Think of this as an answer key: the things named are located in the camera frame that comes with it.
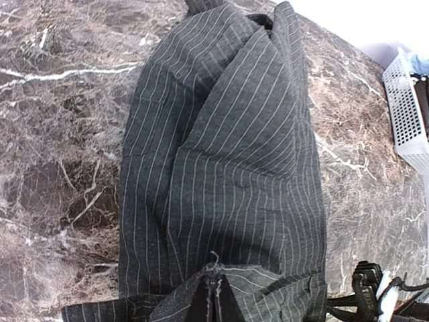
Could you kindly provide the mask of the black pinstriped long sleeve shirt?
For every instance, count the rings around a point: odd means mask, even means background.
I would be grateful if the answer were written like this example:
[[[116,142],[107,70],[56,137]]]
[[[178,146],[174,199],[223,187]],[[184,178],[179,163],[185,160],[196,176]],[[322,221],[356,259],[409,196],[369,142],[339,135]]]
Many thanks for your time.
[[[324,321],[326,215],[297,17],[189,1],[138,79],[121,163],[119,298],[65,321],[184,321],[227,277],[245,321]]]

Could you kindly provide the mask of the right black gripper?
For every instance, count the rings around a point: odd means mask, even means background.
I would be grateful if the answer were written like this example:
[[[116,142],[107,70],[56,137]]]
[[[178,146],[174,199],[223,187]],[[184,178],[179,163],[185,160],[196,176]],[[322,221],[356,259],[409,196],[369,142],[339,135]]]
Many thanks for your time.
[[[327,312],[340,321],[427,321],[428,283],[406,284],[379,264],[361,261],[352,276],[353,294],[328,299]]]

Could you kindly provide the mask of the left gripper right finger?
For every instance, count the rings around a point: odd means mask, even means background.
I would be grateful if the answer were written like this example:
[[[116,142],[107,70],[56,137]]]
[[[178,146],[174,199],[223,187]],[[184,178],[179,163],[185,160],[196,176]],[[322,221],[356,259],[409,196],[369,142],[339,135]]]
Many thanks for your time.
[[[227,277],[222,274],[217,285],[217,321],[245,322]]]

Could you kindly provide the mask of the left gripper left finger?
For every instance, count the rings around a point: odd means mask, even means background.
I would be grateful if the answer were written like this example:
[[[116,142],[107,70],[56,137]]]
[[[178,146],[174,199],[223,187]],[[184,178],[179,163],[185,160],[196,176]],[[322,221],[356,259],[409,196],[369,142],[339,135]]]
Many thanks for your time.
[[[213,277],[203,275],[198,283],[185,322],[213,321]]]

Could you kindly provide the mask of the white perforated plastic basket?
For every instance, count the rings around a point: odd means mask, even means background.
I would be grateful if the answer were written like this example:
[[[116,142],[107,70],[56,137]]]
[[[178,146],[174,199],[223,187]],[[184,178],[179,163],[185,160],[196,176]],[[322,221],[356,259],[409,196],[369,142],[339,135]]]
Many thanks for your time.
[[[410,76],[412,65],[404,50],[397,50],[397,56],[382,74],[391,117],[394,150],[418,173],[428,174],[428,137],[414,82]]]

